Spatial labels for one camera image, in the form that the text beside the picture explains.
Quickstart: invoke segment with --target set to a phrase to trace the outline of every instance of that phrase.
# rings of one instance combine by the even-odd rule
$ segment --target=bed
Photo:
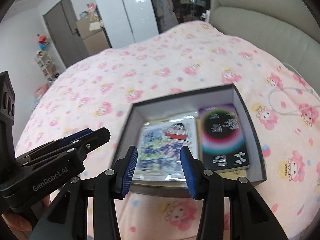
[[[304,20],[288,9],[283,15],[282,3],[292,2]],[[279,12],[274,12],[275,5]],[[320,203],[320,121],[319,109],[312,107],[319,101],[307,91],[320,90],[319,27],[301,0],[212,0],[211,9],[210,24],[184,23],[69,67],[33,112],[16,155],[85,128],[107,127],[110,142],[88,155],[80,175],[94,177],[110,167],[131,103],[234,83],[264,154],[267,181],[257,190],[287,236],[296,239]],[[269,97],[273,89],[277,92]],[[291,115],[277,113],[293,110]],[[227,237],[230,213],[225,201]],[[121,237],[195,239],[201,206],[191,199],[129,193],[116,201]],[[93,236],[91,201],[88,234]]]

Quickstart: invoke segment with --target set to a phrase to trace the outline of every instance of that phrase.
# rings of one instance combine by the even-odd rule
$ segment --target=open gray box
[[[125,156],[129,146],[137,145],[140,129],[145,122],[223,104],[233,104],[238,113],[250,160],[250,167],[246,170],[248,180],[254,186],[264,182],[267,175],[258,136],[248,109],[234,84],[193,90],[133,104],[121,134],[113,164]],[[185,182],[133,180],[130,190],[147,195],[190,197]]]

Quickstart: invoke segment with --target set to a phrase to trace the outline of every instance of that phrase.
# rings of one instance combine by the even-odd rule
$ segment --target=screw
[[[203,174],[206,176],[211,176],[213,174],[212,170],[204,170]]]
[[[71,183],[77,183],[79,181],[79,177],[73,177],[70,182]]]
[[[248,182],[248,179],[246,177],[240,177],[239,178],[239,181],[242,183],[242,184],[246,184]]]
[[[109,170],[106,170],[105,174],[106,174],[107,176],[110,176],[110,175],[115,174],[115,171],[112,170],[112,169],[109,169]]]

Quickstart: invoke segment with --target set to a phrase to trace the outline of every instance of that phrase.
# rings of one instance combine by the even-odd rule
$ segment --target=door handle
[[[72,34],[77,34],[79,37],[81,37],[81,35],[80,35],[80,32],[79,32],[78,28],[76,28],[76,29],[75,29],[75,32],[74,32],[74,33],[72,33]]]

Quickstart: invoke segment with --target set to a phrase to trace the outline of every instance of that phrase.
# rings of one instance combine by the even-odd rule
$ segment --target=plastic-wrapped notebook
[[[157,122],[141,129],[133,175],[143,181],[185,181],[180,149],[188,146],[198,158],[195,118]]]
[[[245,138],[233,104],[202,108],[199,118],[204,167],[215,172],[248,168]]]

